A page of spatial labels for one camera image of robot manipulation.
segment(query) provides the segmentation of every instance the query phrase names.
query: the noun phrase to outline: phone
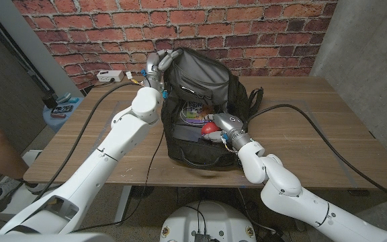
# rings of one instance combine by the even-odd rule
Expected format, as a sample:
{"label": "phone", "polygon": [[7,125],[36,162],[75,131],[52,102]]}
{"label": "phone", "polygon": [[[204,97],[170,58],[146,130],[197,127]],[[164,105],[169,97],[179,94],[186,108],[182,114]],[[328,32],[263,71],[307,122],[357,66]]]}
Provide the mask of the phone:
{"label": "phone", "polygon": [[61,114],[65,112],[71,112],[73,111],[73,105],[68,105],[68,106],[62,106],[62,107],[55,107],[52,110],[52,114]]}

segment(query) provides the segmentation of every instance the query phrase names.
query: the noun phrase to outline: table leg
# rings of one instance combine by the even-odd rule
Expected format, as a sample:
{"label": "table leg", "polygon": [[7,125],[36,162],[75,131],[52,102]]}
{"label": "table leg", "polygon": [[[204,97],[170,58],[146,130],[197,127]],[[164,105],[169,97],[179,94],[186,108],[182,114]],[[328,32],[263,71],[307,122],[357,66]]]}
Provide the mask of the table leg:
{"label": "table leg", "polygon": [[128,203],[129,193],[131,192],[131,188],[132,186],[124,186],[122,190],[122,195],[120,195],[118,211],[116,212],[116,217],[114,218],[114,222],[119,222],[122,220],[127,207],[126,204]]}

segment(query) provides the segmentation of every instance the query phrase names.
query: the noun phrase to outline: gray wall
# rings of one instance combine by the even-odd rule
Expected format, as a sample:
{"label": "gray wall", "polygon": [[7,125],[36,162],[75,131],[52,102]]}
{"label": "gray wall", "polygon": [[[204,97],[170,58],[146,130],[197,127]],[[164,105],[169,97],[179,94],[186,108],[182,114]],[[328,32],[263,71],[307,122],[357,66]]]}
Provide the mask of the gray wall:
{"label": "gray wall", "polygon": [[340,0],[310,76],[325,77],[387,149],[387,1]]}

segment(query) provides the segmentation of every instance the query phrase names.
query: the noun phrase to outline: backpack strap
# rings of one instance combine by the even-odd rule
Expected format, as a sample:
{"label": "backpack strap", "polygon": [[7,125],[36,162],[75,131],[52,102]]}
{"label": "backpack strap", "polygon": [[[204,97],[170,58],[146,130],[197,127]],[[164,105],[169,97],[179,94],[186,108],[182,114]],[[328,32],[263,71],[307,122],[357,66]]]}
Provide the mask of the backpack strap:
{"label": "backpack strap", "polygon": [[[253,104],[253,106],[252,106],[253,99],[255,97],[256,97],[256,101],[255,101],[255,104]],[[256,114],[256,112],[258,112],[259,105],[261,105],[261,102],[262,102],[262,97],[263,97],[263,88],[262,87],[257,88],[250,93],[249,100],[248,100],[249,117],[252,116],[253,114]]]}

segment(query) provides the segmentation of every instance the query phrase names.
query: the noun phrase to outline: red brick wall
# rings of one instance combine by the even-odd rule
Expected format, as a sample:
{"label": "red brick wall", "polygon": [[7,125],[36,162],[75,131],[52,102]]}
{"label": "red brick wall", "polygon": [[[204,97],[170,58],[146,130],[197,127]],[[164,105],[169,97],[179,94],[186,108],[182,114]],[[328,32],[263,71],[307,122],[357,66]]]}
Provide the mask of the red brick wall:
{"label": "red brick wall", "polygon": [[13,0],[79,89],[188,46],[235,75],[308,75],[336,1]]}

